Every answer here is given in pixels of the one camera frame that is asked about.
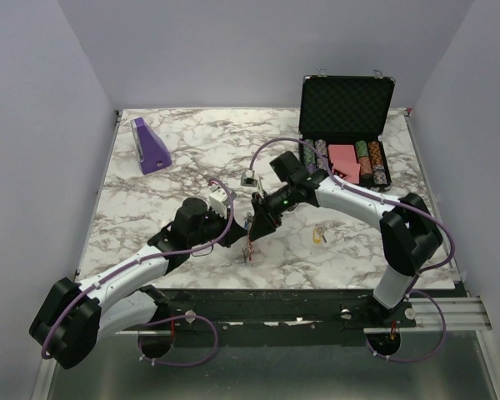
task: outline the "pink playing card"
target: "pink playing card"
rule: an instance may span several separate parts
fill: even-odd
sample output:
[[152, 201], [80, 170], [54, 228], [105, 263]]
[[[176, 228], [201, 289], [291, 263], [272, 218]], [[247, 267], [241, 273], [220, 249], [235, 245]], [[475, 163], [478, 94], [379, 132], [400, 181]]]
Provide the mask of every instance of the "pink playing card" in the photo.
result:
[[361, 165], [357, 162], [339, 160], [333, 164], [333, 172], [349, 183], [359, 184], [359, 169]]
[[327, 152], [332, 164], [336, 161], [346, 161], [349, 163], [357, 163], [356, 149], [352, 144], [330, 144], [327, 147]]

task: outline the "key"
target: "key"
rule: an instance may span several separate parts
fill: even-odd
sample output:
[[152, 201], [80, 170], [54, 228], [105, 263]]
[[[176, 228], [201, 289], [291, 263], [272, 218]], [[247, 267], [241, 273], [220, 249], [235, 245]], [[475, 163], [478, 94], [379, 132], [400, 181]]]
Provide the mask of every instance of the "key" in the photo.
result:
[[318, 236], [320, 236], [325, 243], [328, 243], [328, 241], [326, 240], [326, 236], [324, 236], [324, 228], [323, 227], [317, 228], [317, 233], [318, 233]]

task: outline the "keychain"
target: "keychain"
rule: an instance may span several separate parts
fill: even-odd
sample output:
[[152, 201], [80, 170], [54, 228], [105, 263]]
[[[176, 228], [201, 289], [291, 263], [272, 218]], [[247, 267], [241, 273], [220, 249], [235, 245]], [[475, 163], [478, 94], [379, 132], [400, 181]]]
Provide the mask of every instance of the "keychain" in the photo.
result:
[[328, 243], [326, 237], [324, 236], [324, 228], [323, 227], [315, 227], [313, 229], [313, 243], [319, 244], [321, 241]]

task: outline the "table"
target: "table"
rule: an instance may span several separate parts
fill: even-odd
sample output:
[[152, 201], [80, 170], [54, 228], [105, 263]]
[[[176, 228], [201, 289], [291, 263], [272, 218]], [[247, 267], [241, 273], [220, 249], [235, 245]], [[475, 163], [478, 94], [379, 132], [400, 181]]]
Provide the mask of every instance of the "table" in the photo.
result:
[[[137, 165], [130, 121], [142, 117], [172, 154], [173, 164], [143, 176]], [[252, 211], [252, 189], [240, 177], [253, 152], [277, 137], [298, 137], [298, 110], [273, 108], [176, 108], [125, 110], [117, 132], [79, 278], [100, 273], [130, 257], [166, 223], [188, 197], [207, 199], [207, 178], [222, 179], [237, 192], [235, 218]], [[393, 186], [389, 194], [429, 196], [404, 115], [390, 112], [382, 135]], [[268, 163], [292, 150], [292, 142], [266, 148], [257, 160], [266, 190], [282, 184]], [[327, 243], [313, 242], [324, 228]], [[244, 240], [191, 257], [154, 282], [160, 288], [375, 288], [386, 267], [380, 233], [346, 214], [299, 206], [267, 240], [254, 243], [243, 262]], [[440, 248], [431, 262], [444, 258]], [[453, 288], [448, 268], [422, 275], [418, 288]]]

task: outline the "open case lid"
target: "open case lid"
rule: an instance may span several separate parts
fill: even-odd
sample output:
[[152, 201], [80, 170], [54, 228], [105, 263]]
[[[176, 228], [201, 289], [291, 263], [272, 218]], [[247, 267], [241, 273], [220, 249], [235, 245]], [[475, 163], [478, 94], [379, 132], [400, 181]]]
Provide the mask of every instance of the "open case lid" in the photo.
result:
[[304, 138], [376, 140], [393, 90], [391, 77], [306, 77], [299, 131]]

